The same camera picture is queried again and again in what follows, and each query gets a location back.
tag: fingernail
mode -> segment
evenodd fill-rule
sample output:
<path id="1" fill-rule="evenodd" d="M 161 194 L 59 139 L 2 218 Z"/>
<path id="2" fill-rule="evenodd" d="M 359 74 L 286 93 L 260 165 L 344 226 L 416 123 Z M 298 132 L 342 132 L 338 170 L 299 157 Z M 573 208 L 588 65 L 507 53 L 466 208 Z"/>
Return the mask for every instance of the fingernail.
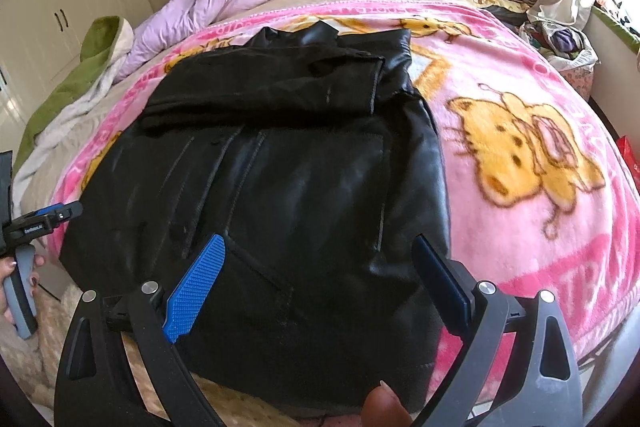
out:
<path id="1" fill-rule="evenodd" d="M 394 390 L 391 389 L 389 387 L 389 384 L 386 383 L 384 380 L 380 380 L 380 387 L 382 389 L 384 389 L 385 391 L 387 391 L 391 396 L 393 396 L 396 400 L 400 401 L 400 399 L 398 398 L 398 395 L 396 393 L 394 393 Z"/>

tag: bed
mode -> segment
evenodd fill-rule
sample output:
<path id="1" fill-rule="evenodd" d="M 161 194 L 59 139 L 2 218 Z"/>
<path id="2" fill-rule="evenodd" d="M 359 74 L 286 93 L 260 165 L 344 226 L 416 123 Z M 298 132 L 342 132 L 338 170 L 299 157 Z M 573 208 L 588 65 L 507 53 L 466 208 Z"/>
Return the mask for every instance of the bed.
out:
<path id="1" fill-rule="evenodd" d="M 558 295 L 584 375 L 586 425 L 639 347 L 640 197 L 587 103 L 534 49 L 464 0 L 271 0 L 216 23 L 112 87 L 34 174 L 22 211 L 79 198 L 110 146 L 181 60 L 243 44 L 264 26 L 296 31 L 318 21 L 343 33 L 411 30 L 410 75 L 442 132 L 452 257 L 508 293 L 530 296 L 546 287 Z M 491 156 L 494 150 L 501 152 Z M 498 160 L 510 167 L 500 169 Z M 42 245 L 53 260 L 63 237 L 60 229 Z M 77 298 L 78 289 L 69 288 L 69 296 Z M 443 333 L 426 395 L 459 347 Z M 490 403 L 509 349 L 501 347 L 475 413 Z M 357 422 L 353 415 L 304 420 Z"/>

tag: gray handle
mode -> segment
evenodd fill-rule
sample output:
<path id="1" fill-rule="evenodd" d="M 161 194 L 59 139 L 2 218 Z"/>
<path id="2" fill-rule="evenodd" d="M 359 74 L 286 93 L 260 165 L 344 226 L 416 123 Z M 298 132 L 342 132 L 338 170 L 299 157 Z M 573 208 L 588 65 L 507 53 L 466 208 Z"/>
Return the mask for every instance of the gray handle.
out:
<path id="1" fill-rule="evenodd" d="M 36 249 L 32 245 L 20 245 L 15 249 L 17 266 L 11 277 L 2 283 L 6 301 L 15 320 L 15 328 L 22 339 L 27 339 L 38 330 L 36 304 L 31 296 L 29 276 L 33 271 Z"/>

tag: beige bed sheet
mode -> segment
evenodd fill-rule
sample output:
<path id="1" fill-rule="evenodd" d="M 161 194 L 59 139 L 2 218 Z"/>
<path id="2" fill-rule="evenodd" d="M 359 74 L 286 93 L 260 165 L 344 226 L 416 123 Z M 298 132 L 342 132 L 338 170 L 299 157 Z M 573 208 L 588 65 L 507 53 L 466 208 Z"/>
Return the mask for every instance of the beige bed sheet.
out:
<path id="1" fill-rule="evenodd" d="M 347 0 L 270 0 L 265 4 L 262 4 L 251 10 L 242 12 L 229 20 L 239 19 L 248 15 L 254 15 L 262 12 L 280 10 L 301 6 L 312 6 L 325 2 L 336 2 Z M 449 2 L 455 4 L 463 4 L 465 6 L 472 6 L 465 0 L 406 0 L 409 2 Z M 27 191 L 25 192 L 21 204 L 24 212 L 31 212 L 37 210 L 50 203 L 50 198 L 53 195 L 53 191 L 56 188 L 58 179 L 61 172 L 66 169 L 66 166 L 75 158 L 79 153 L 80 148 L 86 143 L 94 132 L 98 129 L 111 107 L 123 97 L 124 93 L 143 71 L 155 66 L 162 59 L 170 53 L 172 48 L 157 55 L 151 61 L 142 66 L 138 71 L 135 71 L 129 75 L 125 80 L 116 86 L 112 87 L 108 95 L 100 101 L 100 103 L 94 107 L 87 115 L 85 115 L 76 126 L 72 129 L 65 140 L 60 142 L 58 147 L 51 153 L 49 159 L 44 166 L 36 172 Z"/>

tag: metal screw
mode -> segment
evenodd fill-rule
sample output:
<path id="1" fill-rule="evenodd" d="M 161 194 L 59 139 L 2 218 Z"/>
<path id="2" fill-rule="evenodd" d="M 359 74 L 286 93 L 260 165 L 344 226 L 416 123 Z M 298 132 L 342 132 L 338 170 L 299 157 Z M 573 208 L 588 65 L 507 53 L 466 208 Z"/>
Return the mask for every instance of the metal screw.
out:
<path id="1" fill-rule="evenodd" d="M 493 295 L 495 293 L 495 284 L 489 281 L 482 281 L 478 284 L 478 289 L 485 295 Z"/>
<path id="2" fill-rule="evenodd" d="M 84 302 L 91 302 L 95 300 L 96 296 L 97 294 L 94 290 L 87 290 L 82 294 L 82 300 Z"/>
<path id="3" fill-rule="evenodd" d="M 549 304 L 556 300 L 556 296 L 549 290 L 542 290 L 542 292 L 540 292 L 540 298 Z"/>
<path id="4" fill-rule="evenodd" d="M 158 291 L 158 283 L 156 281 L 147 281 L 142 285 L 142 293 L 151 295 Z"/>

